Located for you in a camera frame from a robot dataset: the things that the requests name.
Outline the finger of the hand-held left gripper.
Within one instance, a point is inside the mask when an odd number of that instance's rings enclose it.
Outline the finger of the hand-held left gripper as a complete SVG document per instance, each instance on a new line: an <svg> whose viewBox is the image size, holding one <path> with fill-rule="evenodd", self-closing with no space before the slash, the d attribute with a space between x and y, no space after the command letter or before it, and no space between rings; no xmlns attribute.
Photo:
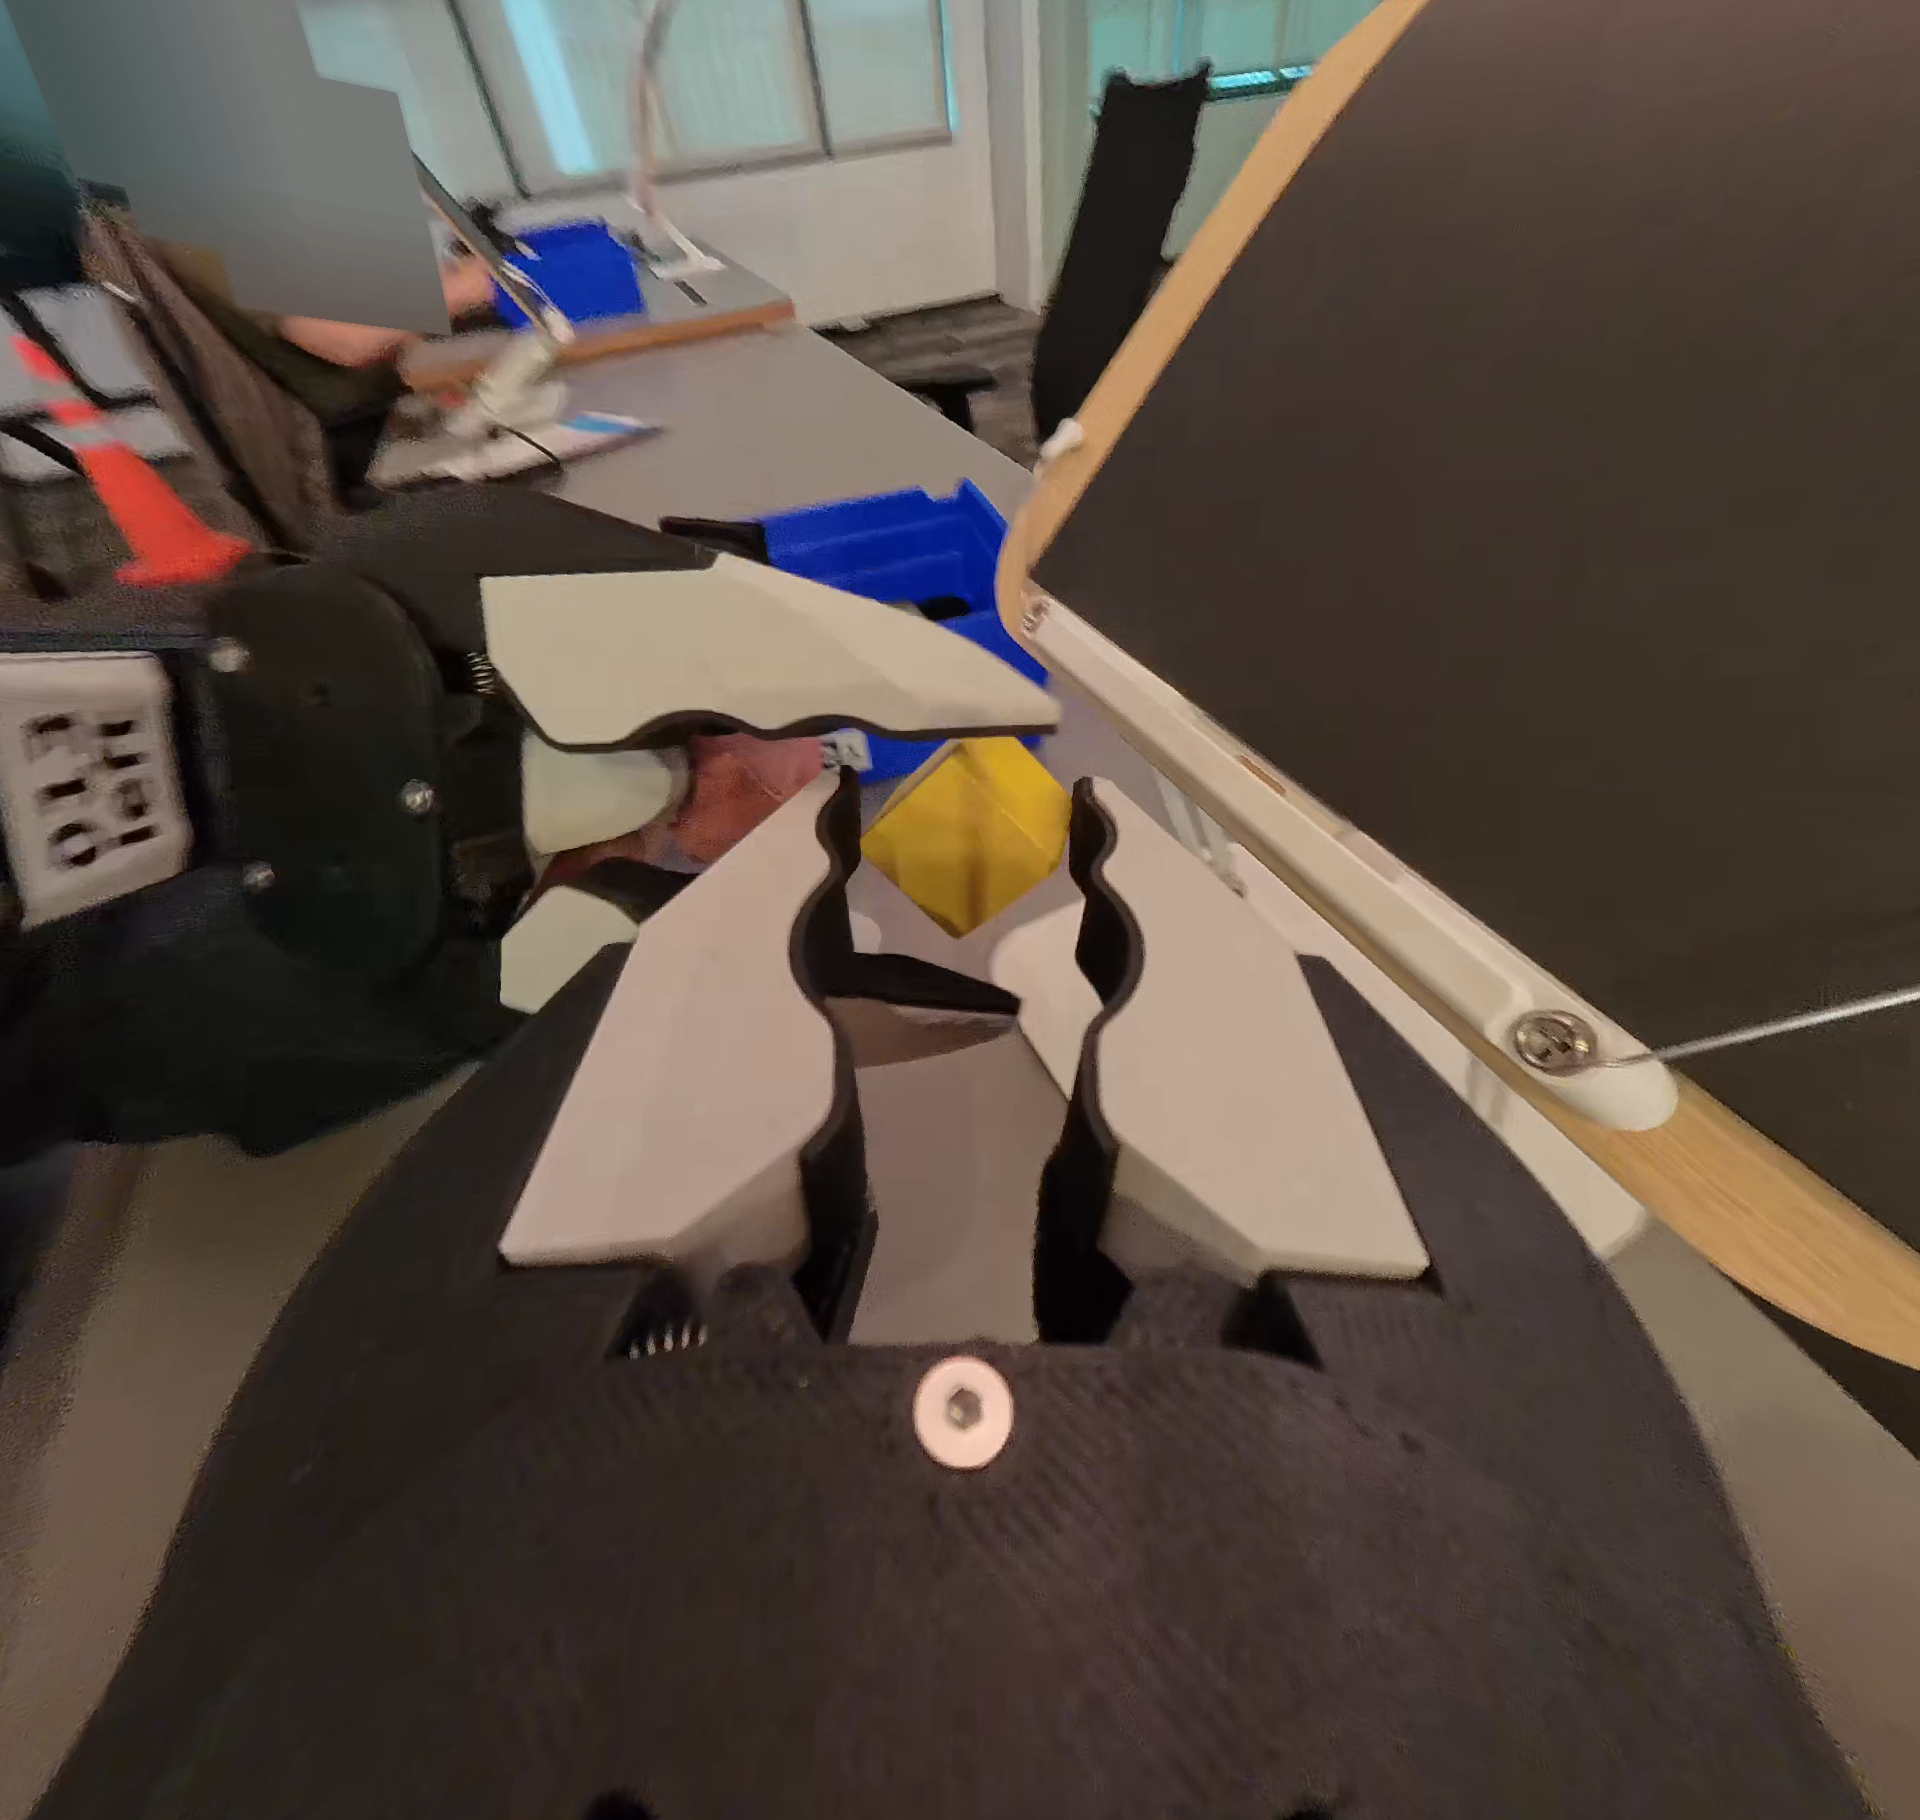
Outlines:
<svg viewBox="0 0 1920 1820"><path fill-rule="evenodd" d="M749 561L496 577L477 586L493 674L562 752L707 732L787 739L1043 736L1059 700L929 623Z"/></svg>
<svg viewBox="0 0 1920 1820"><path fill-rule="evenodd" d="M621 994L641 1021L827 1021L836 1003L1019 1016L1019 998L991 983L854 946L854 774L822 774L738 848L694 867L673 842L688 758L562 755L537 739L528 755L528 842L540 872L520 914L522 1017L619 943Z"/></svg>

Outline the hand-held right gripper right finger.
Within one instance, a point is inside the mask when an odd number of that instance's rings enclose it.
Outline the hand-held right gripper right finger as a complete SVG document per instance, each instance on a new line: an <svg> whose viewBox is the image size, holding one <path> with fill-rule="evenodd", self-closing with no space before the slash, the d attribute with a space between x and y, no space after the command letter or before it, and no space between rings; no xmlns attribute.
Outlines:
<svg viewBox="0 0 1920 1820"><path fill-rule="evenodd" d="M1293 949L1108 781L1072 790L1077 906L996 985L1092 1130L1092 1249L1130 1273L1416 1280L1427 1249Z"/></svg>

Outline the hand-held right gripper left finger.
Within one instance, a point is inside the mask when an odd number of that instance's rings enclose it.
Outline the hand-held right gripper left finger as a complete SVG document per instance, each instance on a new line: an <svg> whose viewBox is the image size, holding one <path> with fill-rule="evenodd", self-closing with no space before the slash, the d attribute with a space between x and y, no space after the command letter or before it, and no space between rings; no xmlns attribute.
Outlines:
<svg viewBox="0 0 1920 1820"><path fill-rule="evenodd" d="M498 1237L518 1270L655 1258L830 1280L868 1236L851 1050L807 942L851 943L858 786L822 774L632 931Z"/></svg>

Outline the yellow toy cube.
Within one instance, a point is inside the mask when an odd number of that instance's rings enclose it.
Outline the yellow toy cube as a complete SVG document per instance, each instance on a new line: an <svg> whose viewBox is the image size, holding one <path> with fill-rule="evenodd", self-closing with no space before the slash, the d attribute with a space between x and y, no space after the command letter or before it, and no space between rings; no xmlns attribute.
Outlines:
<svg viewBox="0 0 1920 1820"><path fill-rule="evenodd" d="M956 739L910 774L862 834L868 867L962 940L1055 872L1069 790L1006 736Z"/></svg>

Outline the person's left hand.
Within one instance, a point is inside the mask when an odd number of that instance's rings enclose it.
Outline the person's left hand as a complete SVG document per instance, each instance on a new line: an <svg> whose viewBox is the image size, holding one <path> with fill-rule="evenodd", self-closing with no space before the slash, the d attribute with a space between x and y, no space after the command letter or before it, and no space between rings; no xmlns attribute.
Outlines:
<svg viewBox="0 0 1920 1820"><path fill-rule="evenodd" d="M844 766L847 752L842 736L696 736L673 823L678 855L694 867L717 863L787 799Z"/></svg>

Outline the blue plastic bin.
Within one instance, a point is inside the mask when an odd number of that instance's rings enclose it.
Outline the blue plastic bin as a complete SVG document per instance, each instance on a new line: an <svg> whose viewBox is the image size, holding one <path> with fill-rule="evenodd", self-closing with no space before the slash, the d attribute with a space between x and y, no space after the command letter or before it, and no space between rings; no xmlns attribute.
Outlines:
<svg viewBox="0 0 1920 1820"><path fill-rule="evenodd" d="M945 497L899 488L751 519L668 515L659 529L913 610L1034 685L1047 685L1041 665L998 618L993 573L1006 521L972 483L959 483Z"/></svg>
<svg viewBox="0 0 1920 1820"><path fill-rule="evenodd" d="M643 318L641 262L626 233L603 220L503 230L501 258L547 297L567 326Z"/></svg>

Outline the long wooden table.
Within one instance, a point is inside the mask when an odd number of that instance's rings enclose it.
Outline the long wooden table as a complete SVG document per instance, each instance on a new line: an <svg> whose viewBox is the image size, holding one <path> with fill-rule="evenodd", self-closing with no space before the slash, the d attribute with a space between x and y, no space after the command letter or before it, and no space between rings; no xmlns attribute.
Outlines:
<svg viewBox="0 0 1920 1820"><path fill-rule="evenodd" d="M562 365L611 360L653 347L684 347L712 339L797 326L793 298L739 262L721 257L714 268L664 280L651 266L639 276L643 309L572 327L560 347ZM425 340L401 360L410 392L466 388L507 350L532 340L528 327L489 327Z"/></svg>

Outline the office chair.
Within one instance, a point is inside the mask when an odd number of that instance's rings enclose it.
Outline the office chair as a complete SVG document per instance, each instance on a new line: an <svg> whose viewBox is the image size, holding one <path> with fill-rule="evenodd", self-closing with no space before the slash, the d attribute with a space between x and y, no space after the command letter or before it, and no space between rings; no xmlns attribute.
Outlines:
<svg viewBox="0 0 1920 1820"><path fill-rule="evenodd" d="M235 344L130 212L85 195L79 253L160 405L219 488L269 549L306 553L315 534L341 513L339 442L323 416Z"/></svg>

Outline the black pillar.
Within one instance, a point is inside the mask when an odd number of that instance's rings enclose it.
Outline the black pillar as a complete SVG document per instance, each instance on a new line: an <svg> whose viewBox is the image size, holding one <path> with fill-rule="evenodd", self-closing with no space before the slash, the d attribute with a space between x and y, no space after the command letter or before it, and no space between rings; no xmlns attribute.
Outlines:
<svg viewBox="0 0 1920 1820"><path fill-rule="evenodd" d="M1192 173L1211 67L1103 89L1069 242L1034 344L1037 442L1080 416L1165 276L1165 238Z"/></svg>

